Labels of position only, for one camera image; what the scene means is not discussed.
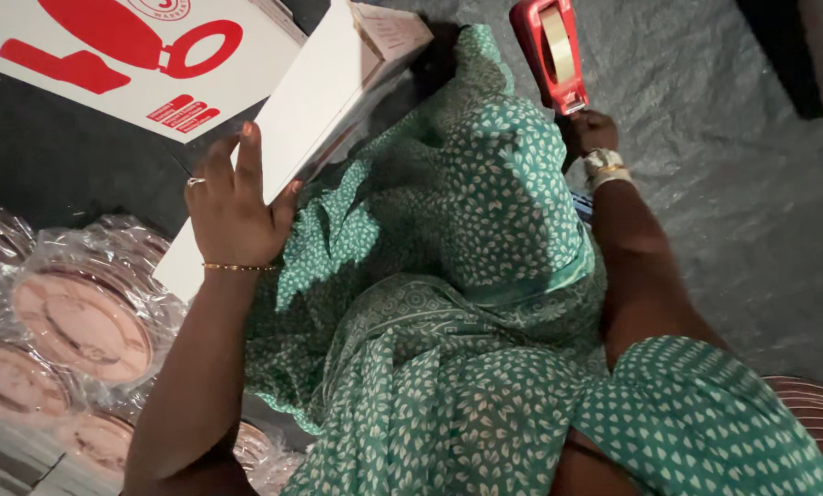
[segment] woman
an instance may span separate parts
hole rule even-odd
[[[261,201],[253,124],[213,147],[186,188],[212,265],[124,493],[253,494],[231,456],[245,379],[319,436],[285,494],[822,494],[814,441],[693,310],[612,120],[565,137],[592,242],[559,131],[511,95],[487,28],[457,60],[297,216],[298,183]]]

